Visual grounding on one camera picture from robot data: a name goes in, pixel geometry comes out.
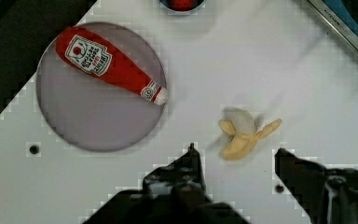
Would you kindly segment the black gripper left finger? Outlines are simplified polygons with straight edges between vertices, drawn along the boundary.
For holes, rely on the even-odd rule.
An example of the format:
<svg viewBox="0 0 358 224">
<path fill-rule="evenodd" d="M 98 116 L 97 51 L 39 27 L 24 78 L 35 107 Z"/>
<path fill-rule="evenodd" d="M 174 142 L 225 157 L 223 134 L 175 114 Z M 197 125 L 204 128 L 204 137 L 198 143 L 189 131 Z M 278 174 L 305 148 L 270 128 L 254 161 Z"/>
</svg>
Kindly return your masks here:
<svg viewBox="0 0 358 224">
<path fill-rule="evenodd" d="M 200 153 L 191 143 L 184 155 L 159 166 L 142 182 L 142 191 L 164 213 L 192 213 L 206 202 Z"/>
</svg>

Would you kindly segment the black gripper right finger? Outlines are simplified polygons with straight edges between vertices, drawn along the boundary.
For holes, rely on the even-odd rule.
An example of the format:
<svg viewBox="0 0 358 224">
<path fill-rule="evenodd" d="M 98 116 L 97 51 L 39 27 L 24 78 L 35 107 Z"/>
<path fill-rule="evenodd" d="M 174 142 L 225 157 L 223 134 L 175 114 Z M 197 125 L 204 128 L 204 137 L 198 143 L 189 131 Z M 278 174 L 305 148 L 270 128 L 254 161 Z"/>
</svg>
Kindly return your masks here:
<svg viewBox="0 0 358 224">
<path fill-rule="evenodd" d="M 311 224 L 358 224 L 358 170 L 327 168 L 284 148 L 275 174 L 310 217 Z"/>
</svg>

